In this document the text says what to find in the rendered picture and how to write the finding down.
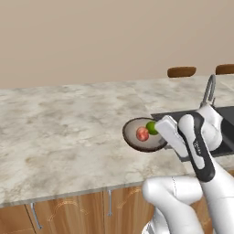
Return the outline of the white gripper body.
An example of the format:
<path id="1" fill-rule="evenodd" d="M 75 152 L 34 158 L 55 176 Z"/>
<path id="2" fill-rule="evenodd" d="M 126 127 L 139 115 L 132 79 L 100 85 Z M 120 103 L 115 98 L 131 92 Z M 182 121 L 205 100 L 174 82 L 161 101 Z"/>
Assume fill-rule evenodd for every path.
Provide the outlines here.
<path id="1" fill-rule="evenodd" d="M 164 116 L 155 124 L 154 128 L 174 150 L 184 148 L 183 139 L 177 131 L 177 122 L 170 115 Z"/>

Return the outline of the green lime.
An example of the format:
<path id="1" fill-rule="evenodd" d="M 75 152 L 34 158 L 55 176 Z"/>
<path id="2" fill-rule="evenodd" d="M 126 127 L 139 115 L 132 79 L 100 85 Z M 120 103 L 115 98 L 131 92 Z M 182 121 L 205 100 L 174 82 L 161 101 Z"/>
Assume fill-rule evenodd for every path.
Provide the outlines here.
<path id="1" fill-rule="evenodd" d="M 148 133 L 151 134 L 151 135 L 157 135 L 158 134 L 158 131 L 155 129 L 154 126 L 155 126 L 155 122 L 153 122 L 153 121 L 150 121 L 145 125 L 146 129 L 148 130 Z"/>

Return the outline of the dark brown bowl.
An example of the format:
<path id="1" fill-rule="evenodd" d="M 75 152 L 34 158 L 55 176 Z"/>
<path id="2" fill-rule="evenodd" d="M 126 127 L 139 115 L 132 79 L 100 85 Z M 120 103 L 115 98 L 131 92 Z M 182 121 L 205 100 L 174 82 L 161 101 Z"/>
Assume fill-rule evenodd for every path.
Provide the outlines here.
<path id="1" fill-rule="evenodd" d="M 126 143 L 128 143 L 133 149 L 151 153 L 161 150 L 167 145 L 166 140 L 158 134 L 149 134 L 146 141 L 140 141 L 137 138 L 137 130 L 139 127 L 145 127 L 147 123 L 154 122 L 154 119 L 139 117 L 128 121 L 122 128 L 122 136 Z"/>

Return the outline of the wooden cupboard door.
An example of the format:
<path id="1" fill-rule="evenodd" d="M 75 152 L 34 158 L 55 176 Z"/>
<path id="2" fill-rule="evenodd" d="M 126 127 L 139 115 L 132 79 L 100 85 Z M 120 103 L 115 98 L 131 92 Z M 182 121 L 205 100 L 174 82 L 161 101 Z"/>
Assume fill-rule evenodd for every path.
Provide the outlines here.
<path id="1" fill-rule="evenodd" d="M 26 209 L 37 234 L 105 234 L 102 192 L 35 203 L 43 229 Z"/>
<path id="2" fill-rule="evenodd" d="M 208 213 L 206 199 L 202 197 L 200 200 L 193 203 L 191 207 L 196 211 L 197 218 L 201 223 L 204 233 L 213 234 L 212 220 Z"/>
<path id="3" fill-rule="evenodd" d="M 105 234 L 142 234 L 154 207 L 143 198 L 139 186 L 112 190 L 112 215 L 108 214 L 108 192 L 102 193 Z"/>
<path id="4" fill-rule="evenodd" d="M 30 227 L 31 224 L 24 206 L 0 208 L 0 234 L 9 234 Z"/>

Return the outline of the grey curved tap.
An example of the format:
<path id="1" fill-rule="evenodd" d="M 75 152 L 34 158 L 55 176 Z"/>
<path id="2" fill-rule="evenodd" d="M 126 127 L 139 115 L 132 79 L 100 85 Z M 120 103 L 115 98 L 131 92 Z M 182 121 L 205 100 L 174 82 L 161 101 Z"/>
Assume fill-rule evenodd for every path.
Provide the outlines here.
<path id="1" fill-rule="evenodd" d="M 207 86 L 205 89 L 205 93 L 204 93 L 202 102 L 200 103 L 201 107 L 205 106 L 207 103 L 210 103 L 211 105 L 214 104 L 214 102 L 215 102 L 215 97 L 214 97 L 215 88 L 216 88 L 216 75 L 211 74 L 208 81 L 207 81 Z"/>

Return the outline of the dark sink basin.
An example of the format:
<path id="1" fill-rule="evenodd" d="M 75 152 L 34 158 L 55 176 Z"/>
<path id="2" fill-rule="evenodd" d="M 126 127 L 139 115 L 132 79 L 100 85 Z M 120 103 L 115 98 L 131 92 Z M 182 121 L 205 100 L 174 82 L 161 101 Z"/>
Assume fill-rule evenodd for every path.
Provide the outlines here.
<path id="1" fill-rule="evenodd" d="M 213 157 L 221 157 L 229 154 L 234 154 L 234 106 L 226 106 L 226 107 L 216 107 L 215 110 L 223 117 L 223 121 L 221 123 L 221 132 L 222 132 L 222 143 L 221 145 L 214 151 L 211 151 Z M 161 120 L 165 115 L 172 116 L 177 122 L 179 119 L 194 110 L 190 111 L 180 111 L 180 112 L 161 112 L 161 113 L 153 113 L 151 116 L 155 121 Z M 181 162 L 189 161 L 189 157 L 181 157 L 178 153 L 176 153 Z"/>

